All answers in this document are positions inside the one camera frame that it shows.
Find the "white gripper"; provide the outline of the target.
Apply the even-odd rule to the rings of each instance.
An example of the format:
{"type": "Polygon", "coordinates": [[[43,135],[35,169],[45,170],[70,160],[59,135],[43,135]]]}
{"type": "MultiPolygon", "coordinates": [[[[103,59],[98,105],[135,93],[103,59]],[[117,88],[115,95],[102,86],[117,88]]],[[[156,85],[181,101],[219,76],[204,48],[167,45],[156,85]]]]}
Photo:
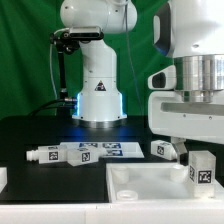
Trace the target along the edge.
{"type": "Polygon", "coordinates": [[[224,144],[224,91],[216,92],[211,103],[184,103],[174,91],[155,91],[148,122],[154,134],[172,137],[178,163],[187,165],[185,139],[224,144]]]}

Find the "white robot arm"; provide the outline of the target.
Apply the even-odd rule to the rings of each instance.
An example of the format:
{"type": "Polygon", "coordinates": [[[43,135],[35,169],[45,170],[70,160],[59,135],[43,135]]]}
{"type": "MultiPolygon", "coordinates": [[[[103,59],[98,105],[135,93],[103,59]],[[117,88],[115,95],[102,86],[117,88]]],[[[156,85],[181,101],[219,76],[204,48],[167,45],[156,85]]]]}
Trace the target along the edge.
{"type": "MultiPolygon", "coordinates": [[[[89,125],[125,119],[116,53],[103,38],[134,29],[132,0],[64,0],[60,17],[83,56],[74,119],[89,125]]],[[[166,0],[148,34],[172,62],[148,79],[150,130],[174,138],[177,148],[188,139],[224,144],[224,0],[166,0]]]]}

